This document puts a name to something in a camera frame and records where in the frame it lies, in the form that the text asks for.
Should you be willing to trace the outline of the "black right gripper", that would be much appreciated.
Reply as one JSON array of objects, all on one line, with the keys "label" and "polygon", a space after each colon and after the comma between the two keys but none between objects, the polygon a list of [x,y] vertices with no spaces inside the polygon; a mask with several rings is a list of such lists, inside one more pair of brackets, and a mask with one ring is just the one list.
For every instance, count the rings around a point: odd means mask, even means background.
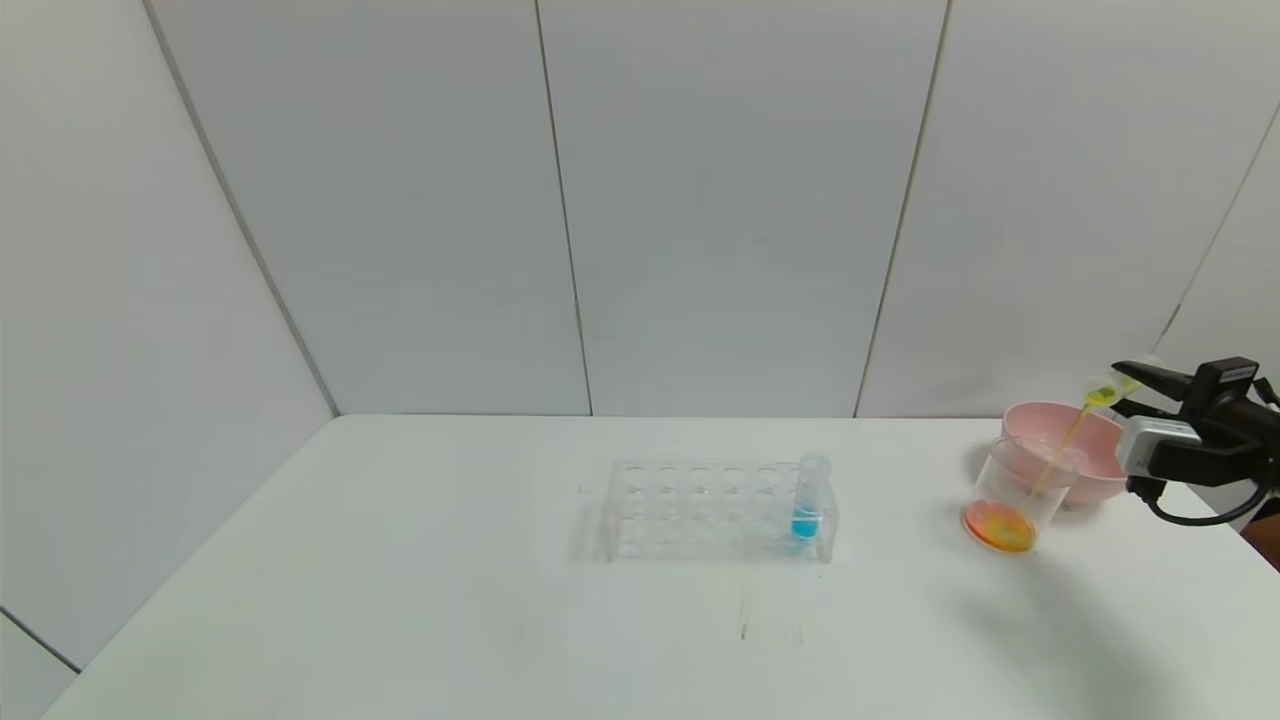
[{"label": "black right gripper", "polygon": [[[1112,405],[1112,413],[1119,416],[1183,418],[1197,430],[1254,441],[1267,448],[1277,447],[1277,413],[1251,397],[1260,370],[1260,364],[1253,360],[1226,357],[1203,363],[1193,377],[1166,368],[1158,359],[1124,360],[1114,363],[1110,369],[1120,397]],[[1180,415],[1129,398],[1140,389],[1181,402]]]}]

